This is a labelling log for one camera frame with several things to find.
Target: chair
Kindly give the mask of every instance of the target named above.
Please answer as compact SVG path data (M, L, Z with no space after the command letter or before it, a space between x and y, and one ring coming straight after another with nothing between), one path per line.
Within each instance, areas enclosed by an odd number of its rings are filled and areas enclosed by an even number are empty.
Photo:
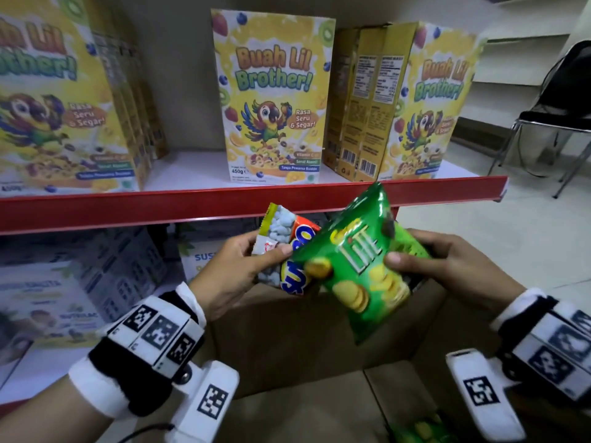
M591 133L591 118L583 118L591 113L589 95L591 91L591 40L574 44L565 57L549 71L542 83L540 95L531 110L523 111L511 127L511 133L495 155L488 175L497 162L502 166L511 143L520 133L524 124ZM553 195L555 199L577 174L587 158L591 156L591 141L576 158L572 166L560 178L560 189Z

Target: open cardboard box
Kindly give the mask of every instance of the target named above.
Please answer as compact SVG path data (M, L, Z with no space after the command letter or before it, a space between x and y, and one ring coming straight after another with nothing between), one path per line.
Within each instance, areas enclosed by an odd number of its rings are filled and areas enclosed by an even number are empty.
M481 441L445 355L474 347L493 356L499 338L489 320L428 282L355 346L345 308L332 295L293 298L257 285L208 327L195 358L198 365L217 358L240 373L216 442L385 442L384 417L407 425L436 409L461 441ZM589 441L591 419L579 412L508 397L529 441ZM180 400L173 395L136 428L170 420ZM163 440L156 431L134 442Z

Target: person's left hand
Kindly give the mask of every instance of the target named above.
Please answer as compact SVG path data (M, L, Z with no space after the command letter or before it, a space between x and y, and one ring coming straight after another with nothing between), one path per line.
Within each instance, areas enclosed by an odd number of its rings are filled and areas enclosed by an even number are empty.
M251 256L258 230L228 239L209 263L193 278L189 288L208 321L216 320L254 284L259 272L286 260L291 245L279 244L262 255Z

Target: light green snack package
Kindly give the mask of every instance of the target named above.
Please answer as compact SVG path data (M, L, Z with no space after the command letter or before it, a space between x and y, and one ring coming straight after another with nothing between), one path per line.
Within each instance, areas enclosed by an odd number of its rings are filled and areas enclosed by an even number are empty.
M384 266L388 251L430 258L418 241L394 221L380 183L374 183L291 259L349 308L357 343L414 292L424 278L400 275Z

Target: chair seat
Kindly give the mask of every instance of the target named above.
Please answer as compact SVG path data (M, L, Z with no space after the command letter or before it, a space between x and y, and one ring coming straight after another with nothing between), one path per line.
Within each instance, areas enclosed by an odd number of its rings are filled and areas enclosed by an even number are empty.
M548 126L567 127L582 132L591 132L591 118L574 118L567 115L529 110L522 111L519 115L519 119L531 123L541 123Z

